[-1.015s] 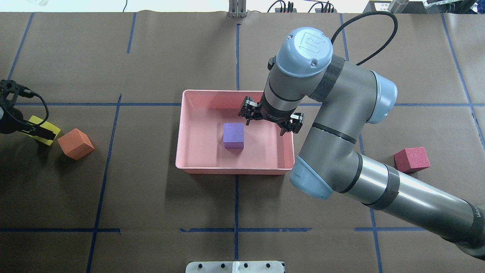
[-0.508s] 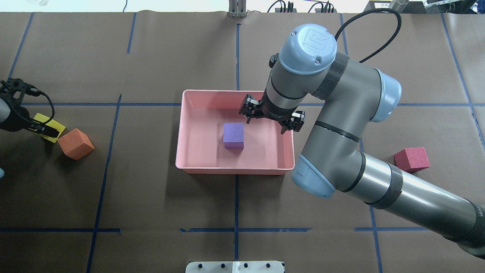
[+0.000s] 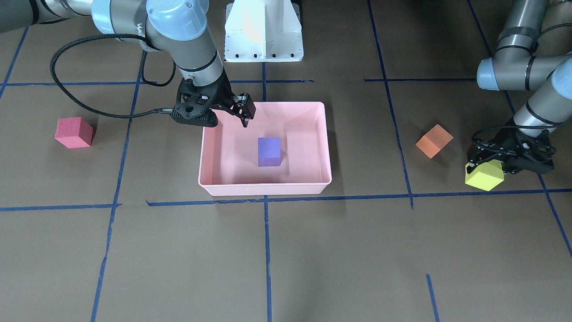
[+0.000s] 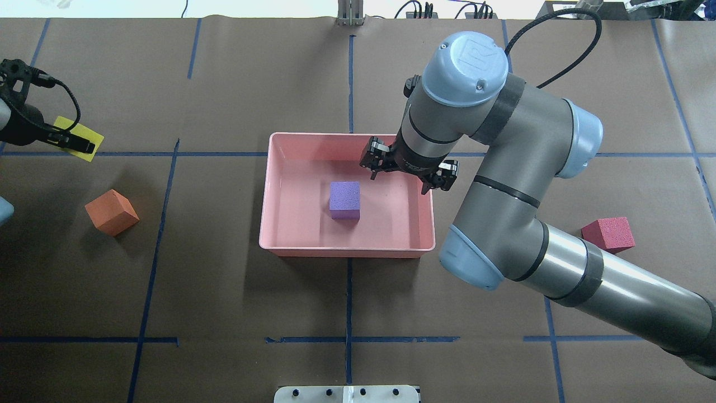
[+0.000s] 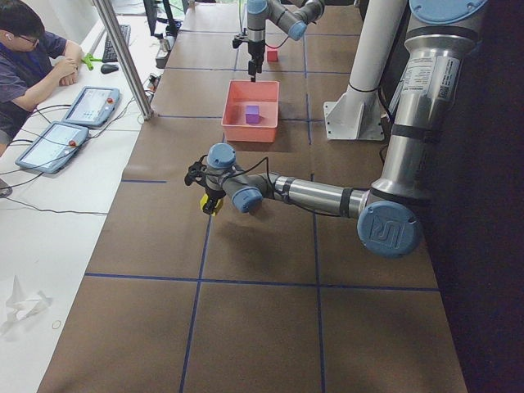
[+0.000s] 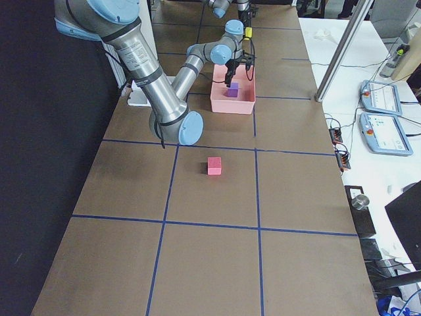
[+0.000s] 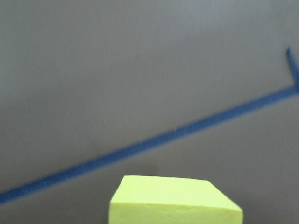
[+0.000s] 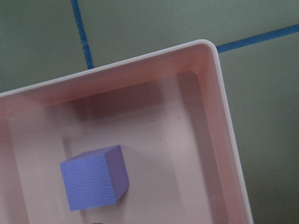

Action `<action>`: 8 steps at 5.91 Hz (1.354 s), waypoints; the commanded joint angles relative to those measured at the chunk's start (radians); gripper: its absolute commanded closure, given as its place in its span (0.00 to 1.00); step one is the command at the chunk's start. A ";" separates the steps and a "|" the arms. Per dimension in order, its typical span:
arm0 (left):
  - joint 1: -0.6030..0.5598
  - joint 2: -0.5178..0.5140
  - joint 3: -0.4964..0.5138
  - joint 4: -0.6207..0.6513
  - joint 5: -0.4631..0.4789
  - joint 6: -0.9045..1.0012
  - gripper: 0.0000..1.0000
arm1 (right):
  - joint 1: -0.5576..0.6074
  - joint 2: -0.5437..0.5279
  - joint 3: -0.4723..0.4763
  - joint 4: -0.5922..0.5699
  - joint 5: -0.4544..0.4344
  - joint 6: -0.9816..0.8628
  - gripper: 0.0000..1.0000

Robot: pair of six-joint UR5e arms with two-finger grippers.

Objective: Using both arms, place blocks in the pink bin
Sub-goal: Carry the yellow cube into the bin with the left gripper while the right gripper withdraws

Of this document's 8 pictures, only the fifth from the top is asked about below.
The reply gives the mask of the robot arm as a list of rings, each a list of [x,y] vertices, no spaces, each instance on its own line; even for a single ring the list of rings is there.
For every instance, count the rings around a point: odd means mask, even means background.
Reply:
[[[300,40],[305,34],[307,25],[318,20],[324,13],[325,1],[299,1],[296,11],[290,11],[280,1],[252,0],[246,2],[246,29],[242,40],[247,42],[248,75],[251,82],[262,73],[266,48],[266,21],[271,21],[283,33],[294,41]]]
[[[380,80],[408,12],[404,45],[409,58],[394,94],[382,173],[369,186],[338,187],[272,171],[256,174],[237,163],[237,137],[228,134],[187,172],[187,181],[205,190],[201,210],[214,215],[229,198],[248,213],[272,199],[318,215],[354,219],[359,240],[375,255],[411,254],[423,237],[419,212],[430,201],[427,163],[440,141],[463,59],[479,43],[486,6],[484,1],[370,2],[347,89],[323,110],[328,139],[381,139]]]

